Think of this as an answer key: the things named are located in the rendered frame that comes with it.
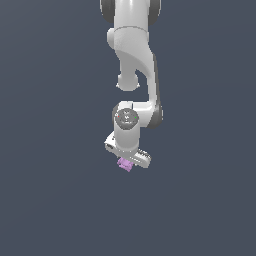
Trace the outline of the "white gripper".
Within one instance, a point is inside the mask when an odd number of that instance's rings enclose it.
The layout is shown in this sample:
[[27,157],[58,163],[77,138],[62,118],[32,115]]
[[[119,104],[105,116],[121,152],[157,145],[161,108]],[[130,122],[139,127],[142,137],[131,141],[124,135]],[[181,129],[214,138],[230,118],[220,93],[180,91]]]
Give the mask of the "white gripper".
[[106,138],[104,144],[105,144],[105,149],[115,154],[117,157],[122,157],[142,168],[147,168],[150,165],[151,156],[146,151],[138,149],[133,156],[126,156],[124,152],[118,150],[116,147],[114,133],[111,133]]

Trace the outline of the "small purple block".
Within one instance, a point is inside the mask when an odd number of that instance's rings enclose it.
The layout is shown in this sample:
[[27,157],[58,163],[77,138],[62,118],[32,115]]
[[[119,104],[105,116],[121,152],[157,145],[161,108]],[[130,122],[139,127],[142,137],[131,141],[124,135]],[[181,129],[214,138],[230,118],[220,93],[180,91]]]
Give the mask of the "small purple block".
[[132,167],[133,167],[133,163],[130,162],[129,160],[126,160],[122,157],[119,158],[119,160],[117,161],[117,164],[120,168],[123,168],[124,170],[130,172]]

